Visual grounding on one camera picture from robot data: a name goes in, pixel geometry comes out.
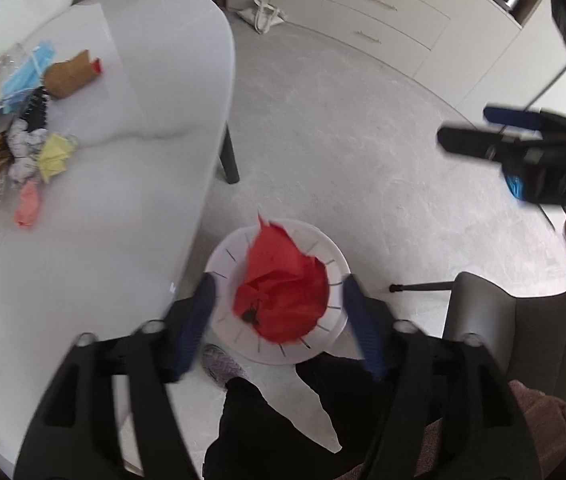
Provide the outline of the person black trousers leg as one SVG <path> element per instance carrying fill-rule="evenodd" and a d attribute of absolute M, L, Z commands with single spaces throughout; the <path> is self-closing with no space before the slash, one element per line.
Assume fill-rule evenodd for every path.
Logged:
<path fill-rule="evenodd" d="M 219 433 L 208 448 L 205 479 L 356 479 L 385 427 L 394 395 L 358 360 L 321 353 L 295 366 L 319 397 L 340 450 L 303 434 L 269 404 L 248 378 L 234 378 L 225 391 Z"/>

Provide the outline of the white printed paper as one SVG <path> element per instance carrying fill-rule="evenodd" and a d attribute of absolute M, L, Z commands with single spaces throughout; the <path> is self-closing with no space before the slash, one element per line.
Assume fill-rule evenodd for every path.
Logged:
<path fill-rule="evenodd" d="M 29 131 L 25 119 L 15 119 L 6 133 L 7 146 L 13 156 L 8 176 L 13 184 L 22 188 L 38 175 L 38 156 L 50 132 L 39 128 Z"/>

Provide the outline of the white trash basket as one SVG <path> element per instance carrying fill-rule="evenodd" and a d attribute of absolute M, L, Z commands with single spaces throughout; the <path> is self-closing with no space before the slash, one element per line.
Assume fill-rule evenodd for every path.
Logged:
<path fill-rule="evenodd" d="M 306 222 L 261 218 L 238 229 L 213 251 L 206 272 L 217 284 L 213 331 L 251 361 L 307 361 L 330 349 L 347 324 L 348 262 Z"/>

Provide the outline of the grey sneaker shoe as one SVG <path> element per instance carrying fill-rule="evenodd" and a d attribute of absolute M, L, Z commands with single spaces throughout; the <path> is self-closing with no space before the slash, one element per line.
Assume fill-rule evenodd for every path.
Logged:
<path fill-rule="evenodd" d="M 205 344 L 202 348 L 202 368 L 222 389 L 234 378 L 247 378 L 243 367 L 216 344 Z"/>

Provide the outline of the yellow paper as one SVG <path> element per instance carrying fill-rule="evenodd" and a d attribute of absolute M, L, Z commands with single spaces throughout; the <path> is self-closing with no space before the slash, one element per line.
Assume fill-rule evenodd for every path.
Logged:
<path fill-rule="evenodd" d="M 44 183 L 66 170 L 66 160 L 74 154 L 78 144 L 73 138 L 51 133 L 36 159 L 39 174 Z"/>

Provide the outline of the red snack packet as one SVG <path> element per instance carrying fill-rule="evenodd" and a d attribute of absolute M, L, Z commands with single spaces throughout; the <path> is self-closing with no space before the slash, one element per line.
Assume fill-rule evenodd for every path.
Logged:
<path fill-rule="evenodd" d="M 96 58 L 91 62 L 91 67 L 94 74 L 100 75 L 101 73 L 103 73 L 102 63 L 100 62 L 99 58 Z"/>

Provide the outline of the blue surgical mask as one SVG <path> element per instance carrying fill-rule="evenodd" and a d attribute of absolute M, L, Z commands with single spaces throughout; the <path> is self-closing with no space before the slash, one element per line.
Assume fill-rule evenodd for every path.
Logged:
<path fill-rule="evenodd" d="M 27 96 L 40 87 L 44 72 L 56 50 L 51 41 L 40 41 L 33 49 L 13 44 L 0 58 L 0 109 L 15 113 Z"/>

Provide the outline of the red paper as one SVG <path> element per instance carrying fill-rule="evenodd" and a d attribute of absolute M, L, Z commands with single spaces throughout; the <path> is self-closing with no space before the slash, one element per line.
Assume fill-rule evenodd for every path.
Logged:
<path fill-rule="evenodd" d="M 326 266 L 302 252 L 278 223 L 261 219 L 248 249 L 233 313 L 263 339 L 287 344 L 314 330 L 330 298 Z"/>

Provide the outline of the beige drawer cabinet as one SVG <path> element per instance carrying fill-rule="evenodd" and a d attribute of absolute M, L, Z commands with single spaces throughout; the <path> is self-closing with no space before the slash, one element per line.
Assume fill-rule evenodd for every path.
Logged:
<path fill-rule="evenodd" d="M 458 106 L 520 32 L 491 0 L 272 0 Z"/>

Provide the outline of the black foam net sleeve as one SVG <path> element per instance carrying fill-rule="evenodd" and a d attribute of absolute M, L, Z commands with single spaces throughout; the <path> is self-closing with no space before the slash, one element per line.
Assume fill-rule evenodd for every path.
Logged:
<path fill-rule="evenodd" d="M 29 94 L 21 107 L 19 119 L 25 123 L 27 132 L 48 128 L 48 92 L 43 86 Z"/>

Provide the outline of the pink paper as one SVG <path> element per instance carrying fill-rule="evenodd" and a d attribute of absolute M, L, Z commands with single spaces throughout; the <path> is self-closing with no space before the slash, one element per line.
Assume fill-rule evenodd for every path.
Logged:
<path fill-rule="evenodd" d="M 29 180 L 18 194 L 18 207 L 14 213 L 16 226 L 21 229 L 32 228 L 39 218 L 40 207 L 38 182 Z"/>

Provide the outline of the brown paper bag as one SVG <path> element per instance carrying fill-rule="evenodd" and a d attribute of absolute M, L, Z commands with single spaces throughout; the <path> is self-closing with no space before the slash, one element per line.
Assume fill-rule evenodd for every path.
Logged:
<path fill-rule="evenodd" d="M 69 60 L 54 63 L 43 74 L 43 87 L 56 100 L 65 99 L 89 84 L 98 75 L 93 73 L 90 52 L 83 50 Z"/>

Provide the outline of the white tote bag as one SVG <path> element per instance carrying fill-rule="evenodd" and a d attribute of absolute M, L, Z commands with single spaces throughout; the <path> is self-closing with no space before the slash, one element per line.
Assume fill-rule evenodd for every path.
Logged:
<path fill-rule="evenodd" d="M 274 26 L 286 21 L 287 15 L 277 6 L 264 0 L 252 0 L 252 5 L 236 12 L 259 35 L 267 34 Z"/>

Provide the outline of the pink blanket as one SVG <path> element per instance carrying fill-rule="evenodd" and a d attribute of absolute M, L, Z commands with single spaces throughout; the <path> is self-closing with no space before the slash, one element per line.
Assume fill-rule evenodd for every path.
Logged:
<path fill-rule="evenodd" d="M 566 457 L 566 403 L 516 380 L 510 388 L 531 431 L 541 478 L 546 479 Z"/>

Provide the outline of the blue wrapper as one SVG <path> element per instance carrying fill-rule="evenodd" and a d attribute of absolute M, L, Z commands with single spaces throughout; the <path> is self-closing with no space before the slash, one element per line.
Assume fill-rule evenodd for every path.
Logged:
<path fill-rule="evenodd" d="M 525 180 L 517 174 L 504 174 L 503 177 L 512 196 L 516 200 L 527 203 L 527 185 Z"/>

